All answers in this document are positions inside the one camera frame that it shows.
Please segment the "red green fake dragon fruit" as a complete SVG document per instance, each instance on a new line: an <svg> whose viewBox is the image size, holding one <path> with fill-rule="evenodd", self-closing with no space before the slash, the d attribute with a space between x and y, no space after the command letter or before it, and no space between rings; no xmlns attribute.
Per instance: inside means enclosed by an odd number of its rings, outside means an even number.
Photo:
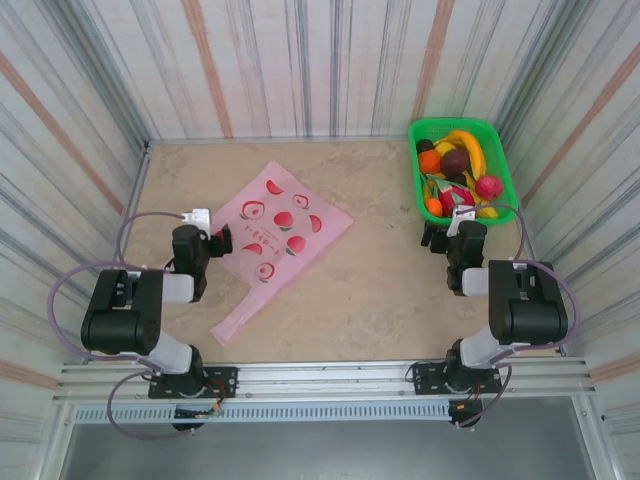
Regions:
<svg viewBox="0 0 640 480"><path fill-rule="evenodd" d="M466 186L446 180L441 174L423 175L423 180L426 178L432 179L437 184L439 194L437 198L443 205L442 217L450 217L456 205L463 204L471 207L475 205L474 198Z"/></svg>

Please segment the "pink printed plastic bag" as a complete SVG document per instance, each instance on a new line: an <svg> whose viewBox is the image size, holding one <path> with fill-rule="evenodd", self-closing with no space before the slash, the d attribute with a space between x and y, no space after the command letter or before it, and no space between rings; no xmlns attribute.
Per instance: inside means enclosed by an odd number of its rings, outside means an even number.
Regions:
<svg viewBox="0 0 640 480"><path fill-rule="evenodd" d="M219 262L250 286L242 302L212 328L213 337L227 345L352 224L347 213L270 162L211 218L213 233L223 226L231 232L232 252Z"/></svg>

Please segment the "red fake apple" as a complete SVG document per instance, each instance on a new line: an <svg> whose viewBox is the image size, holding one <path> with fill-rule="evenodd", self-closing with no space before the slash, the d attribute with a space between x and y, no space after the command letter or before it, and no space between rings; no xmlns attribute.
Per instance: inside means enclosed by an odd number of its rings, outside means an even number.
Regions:
<svg viewBox="0 0 640 480"><path fill-rule="evenodd" d="M503 191L503 182L495 175L483 175L475 183L475 192L487 201L498 199Z"/></svg>

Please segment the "dark maroon wrinkled fake fruit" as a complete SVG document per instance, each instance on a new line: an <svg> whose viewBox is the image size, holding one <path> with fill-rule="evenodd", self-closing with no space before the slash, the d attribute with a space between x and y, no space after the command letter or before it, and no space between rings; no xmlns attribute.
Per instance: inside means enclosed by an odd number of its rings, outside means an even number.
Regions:
<svg viewBox="0 0 640 480"><path fill-rule="evenodd" d="M445 153L441 158L441 172L446 177L463 173L470 167L470 158L467 150L454 148Z"/></svg>

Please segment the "green plastic basket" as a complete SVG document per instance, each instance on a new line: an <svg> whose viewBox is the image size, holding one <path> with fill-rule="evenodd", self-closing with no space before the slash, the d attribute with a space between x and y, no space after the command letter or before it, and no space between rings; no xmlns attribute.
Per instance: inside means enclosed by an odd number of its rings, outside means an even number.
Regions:
<svg viewBox="0 0 640 480"><path fill-rule="evenodd" d="M483 150L489 174L498 176L503 183L502 195L496 200L500 204L508 204L518 209L519 201L514 190L511 173L499 134L493 125L477 118L460 117L428 117L414 121L408 128L409 151L413 168L415 198L418 211L426 222L438 227L448 227L451 218L432 216L426 209L423 198L423 179L419 171L416 145L419 140L428 139L433 142L444 138L453 130L462 130L472 134Z"/></svg>

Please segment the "long yellow fake banana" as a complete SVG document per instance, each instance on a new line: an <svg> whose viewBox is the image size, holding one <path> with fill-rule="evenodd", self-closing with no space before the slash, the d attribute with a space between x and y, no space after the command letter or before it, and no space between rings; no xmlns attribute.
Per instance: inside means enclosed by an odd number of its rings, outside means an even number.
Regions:
<svg viewBox="0 0 640 480"><path fill-rule="evenodd" d="M463 171L463 175L466 181L466 187L469 189L472 197L474 198L474 202L476 205L481 205L483 203L483 199L476 192L476 182L473 176L468 171Z"/></svg>

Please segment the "yellow fake banana bunch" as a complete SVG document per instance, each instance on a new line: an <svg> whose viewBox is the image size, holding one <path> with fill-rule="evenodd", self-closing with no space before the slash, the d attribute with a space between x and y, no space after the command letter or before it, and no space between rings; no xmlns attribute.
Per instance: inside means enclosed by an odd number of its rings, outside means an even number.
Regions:
<svg viewBox="0 0 640 480"><path fill-rule="evenodd" d="M434 145L450 143L455 146L464 147L470 159L472 175L475 180L487 174L487 164L484 152L478 140L469 132L463 130L452 130L444 138L437 140Z"/></svg>

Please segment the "aluminium enclosure frame bar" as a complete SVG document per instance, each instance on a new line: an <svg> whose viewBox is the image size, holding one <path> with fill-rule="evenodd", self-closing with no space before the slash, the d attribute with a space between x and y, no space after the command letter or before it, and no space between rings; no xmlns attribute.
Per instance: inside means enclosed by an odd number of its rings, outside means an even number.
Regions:
<svg viewBox="0 0 640 480"><path fill-rule="evenodd" d="M152 153L153 148L149 145L146 145L143 150L140 166L134 179L133 187L129 196L129 201L125 207L124 213L122 214L121 223L116 231L113 261L107 263L108 266L112 267L113 271L118 272L119 270L121 270L121 275L118 277L119 283L116 284L115 293L124 295L124 306L130 305L134 290L134 282L138 280L141 270L136 266L131 266L123 263L123 244L124 241L128 239L128 235L131 232L131 223L133 222L132 218L136 215L138 209L141 190L144 185L144 180L147 174ZM137 353L125 352L124 354L115 356L100 356L88 352L85 362L90 361L125 361L130 362L131 364L144 365L151 370L155 369L155 366L152 363L150 363Z"/></svg>
<svg viewBox="0 0 640 480"><path fill-rule="evenodd" d="M195 146L195 145L249 145L249 144L294 144L294 143L343 143L343 142L407 142L408 135L382 136L311 136L311 137L241 137L241 138L198 138L198 139L164 139L150 140L149 148L160 146Z"/></svg>
<svg viewBox="0 0 640 480"><path fill-rule="evenodd" d="M529 234L529 225L526 221L526 218L522 212L519 213L519 231L521 234L521 241L518 255L519 259L528 259L528 260L536 260L536 252L531 241L531 237Z"/></svg>

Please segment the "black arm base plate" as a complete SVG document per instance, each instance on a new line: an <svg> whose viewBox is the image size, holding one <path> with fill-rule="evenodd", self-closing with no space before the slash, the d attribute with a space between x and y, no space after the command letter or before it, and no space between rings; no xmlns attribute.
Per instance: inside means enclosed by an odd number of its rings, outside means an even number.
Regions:
<svg viewBox="0 0 640 480"><path fill-rule="evenodd" d="M418 362L410 369L416 395L474 395L498 393L502 387L497 369L471 369L445 362Z"/></svg>
<svg viewBox="0 0 640 480"><path fill-rule="evenodd" d="M149 384L150 399L227 399L236 395L236 367L206 366L201 373L163 374Z"/></svg>

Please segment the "aluminium mounting rail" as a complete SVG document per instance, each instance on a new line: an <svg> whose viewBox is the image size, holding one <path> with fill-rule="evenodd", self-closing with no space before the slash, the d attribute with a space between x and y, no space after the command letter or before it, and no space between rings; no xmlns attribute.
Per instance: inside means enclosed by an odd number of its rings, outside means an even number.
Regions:
<svg viewBox="0 0 640 480"><path fill-rule="evenodd" d="M593 396L595 385L582 358L516 356L500 369L507 398ZM236 363L225 388L229 403L407 400L415 395L410 360L368 362ZM62 368L53 394L56 404L103 404L114 385L117 403L146 404L149 383L144 368L123 362L92 362Z"/></svg>

